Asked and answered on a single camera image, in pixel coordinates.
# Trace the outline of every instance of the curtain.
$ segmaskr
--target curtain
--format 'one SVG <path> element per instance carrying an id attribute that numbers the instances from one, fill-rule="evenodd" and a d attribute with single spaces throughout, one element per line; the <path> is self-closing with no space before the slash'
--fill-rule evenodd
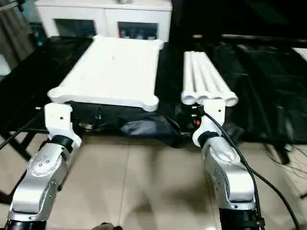
<path id="1" fill-rule="evenodd" d="M 0 6 L 9 0 L 0 0 Z M 10 69 L 29 56 L 34 45 L 30 39 L 31 28 L 17 7 L 0 11 L 0 54 L 3 54 Z"/>

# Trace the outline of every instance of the black cloth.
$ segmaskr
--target black cloth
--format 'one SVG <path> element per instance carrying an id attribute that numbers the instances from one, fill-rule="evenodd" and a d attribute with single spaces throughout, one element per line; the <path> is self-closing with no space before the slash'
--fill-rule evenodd
<path id="1" fill-rule="evenodd" d="M 0 129 L 16 130 L 50 102 L 47 92 L 58 86 L 92 40 L 53 37 L 0 82 Z M 92 134 L 155 138 L 172 147 L 191 140 L 197 114 L 180 101 L 183 53 L 186 48 L 165 44 L 160 51 L 155 95 L 157 111 L 70 102 L 74 123 Z M 226 109 L 224 127 L 244 141 L 276 144 L 307 143 L 306 62 L 285 47 L 218 44 L 191 46 L 206 51 L 239 103 Z M 46 132 L 37 120 L 27 130 Z"/>

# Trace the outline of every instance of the beige floor tile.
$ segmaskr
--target beige floor tile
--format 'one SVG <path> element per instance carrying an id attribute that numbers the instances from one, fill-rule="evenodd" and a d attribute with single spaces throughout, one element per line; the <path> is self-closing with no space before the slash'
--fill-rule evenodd
<path id="1" fill-rule="evenodd" d="M 200 152 L 129 146 L 120 223 L 125 230 L 214 230 Z"/>
<path id="2" fill-rule="evenodd" d="M 250 166 L 274 184 L 286 197 L 300 222 L 304 223 L 302 211 L 298 205 L 298 197 L 291 190 L 291 181 L 285 177 L 280 166 L 272 162 L 262 149 L 241 149 Z M 260 205 L 267 223 L 267 229 L 289 230 L 292 229 L 292 220 L 284 204 L 265 183 L 257 179 L 260 195 Z"/>
<path id="3" fill-rule="evenodd" d="M 163 142 L 153 138 L 129 138 L 130 145 L 165 145 Z"/>
<path id="4" fill-rule="evenodd" d="M 117 224 L 127 158 L 127 145 L 84 145 L 58 193 L 49 227 L 91 229 L 102 222 Z"/>
<path id="5" fill-rule="evenodd" d="M 10 145 L 4 147 L 0 154 L 0 190 L 9 194 L 26 169 L 27 162 Z M 8 205 L 0 204 L 0 228 L 6 223 L 8 211 Z"/>
<path id="6" fill-rule="evenodd" d="M 261 143 L 241 142 L 238 146 L 240 149 L 263 149 L 263 144 Z"/>
<path id="7" fill-rule="evenodd" d="M 83 144 L 117 144 L 128 145 L 129 138 L 116 136 L 85 136 Z"/>

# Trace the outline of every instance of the white cabinet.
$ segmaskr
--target white cabinet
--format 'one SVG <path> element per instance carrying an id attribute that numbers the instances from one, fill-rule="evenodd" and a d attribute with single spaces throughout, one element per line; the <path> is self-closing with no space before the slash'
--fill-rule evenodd
<path id="1" fill-rule="evenodd" d="M 170 14 L 165 11 L 106 9 L 108 35 L 168 41 Z"/>
<path id="2" fill-rule="evenodd" d="M 170 0 L 38 0 L 43 27 L 51 36 L 103 35 L 168 41 Z"/>
<path id="3" fill-rule="evenodd" d="M 39 6 L 38 11 L 48 37 L 107 35 L 102 9 Z"/>

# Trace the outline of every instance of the cabinet glass door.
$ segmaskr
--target cabinet glass door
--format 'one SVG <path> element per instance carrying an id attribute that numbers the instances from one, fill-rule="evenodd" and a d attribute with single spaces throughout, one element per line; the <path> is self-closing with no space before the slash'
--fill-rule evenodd
<path id="1" fill-rule="evenodd" d="M 93 20 L 54 19 L 60 36 L 93 37 L 96 35 Z"/>
<path id="2" fill-rule="evenodd" d="M 155 40 L 157 39 L 157 23 L 118 22 L 119 37 Z"/>

